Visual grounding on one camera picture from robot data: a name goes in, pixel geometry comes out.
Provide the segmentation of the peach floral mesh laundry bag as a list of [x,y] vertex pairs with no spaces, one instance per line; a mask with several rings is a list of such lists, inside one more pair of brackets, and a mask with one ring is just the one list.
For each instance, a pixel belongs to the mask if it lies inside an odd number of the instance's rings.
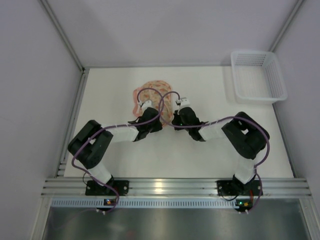
[[[137,95],[140,92],[140,90],[146,89],[146,88],[156,89],[157,91],[159,91],[161,93],[162,96],[164,96],[166,93],[172,91],[171,85],[164,80],[148,81],[145,84],[143,84],[141,87],[136,88],[133,91],[134,108],[132,110],[132,113],[135,117],[140,117],[143,114],[141,107],[138,105]],[[147,90],[142,91],[139,94],[139,100],[142,102],[151,100],[152,105],[156,109],[158,109],[161,97],[154,90],[147,89]],[[173,107],[172,107],[172,99],[171,99],[171,95],[168,94],[167,96],[164,97],[164,109],[161,113],[161,116],[164,118],[164,120],[166,122],[170,122],[173,119],[173,115],[174,115],[174,112],[173,112]]]

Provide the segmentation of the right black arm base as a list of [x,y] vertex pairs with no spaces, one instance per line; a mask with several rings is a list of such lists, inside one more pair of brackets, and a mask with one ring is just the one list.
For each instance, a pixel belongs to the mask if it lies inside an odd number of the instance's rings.
[[262,189],[259,180],[251,180],[250,182],[243,184],[242,182],[232,180],[218,180],[216,182],[218,195],[221,197],[231,196],[250,196],[252,193],[254,196],[258,196]]

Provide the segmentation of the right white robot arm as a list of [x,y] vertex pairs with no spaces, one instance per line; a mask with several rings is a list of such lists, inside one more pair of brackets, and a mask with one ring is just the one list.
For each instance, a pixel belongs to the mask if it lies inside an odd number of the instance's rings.
[[234,116],[214,122],[200,121],[191,107],[176,110],[170,122],[176,131],[186,130],[198,142],[226,138],[240,155],[233,179],[240,185],[251,182],[256,175],[257,155],[267,148],[270,152],[270,135],[247,113],[240,111]]

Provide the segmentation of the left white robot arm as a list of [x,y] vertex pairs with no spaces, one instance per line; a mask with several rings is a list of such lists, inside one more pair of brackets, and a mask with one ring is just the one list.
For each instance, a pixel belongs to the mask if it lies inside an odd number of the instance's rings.
[[84,167],[85,172],[100,186],[111,186],[110,171],[102,163],[103,156],[111,143],[137,142],[149,133],[163,129],[159,111],[153,107],[143,110],[142,116],[128,125],[102,127],[95,120],[89,120],[68,144],[67,150]]

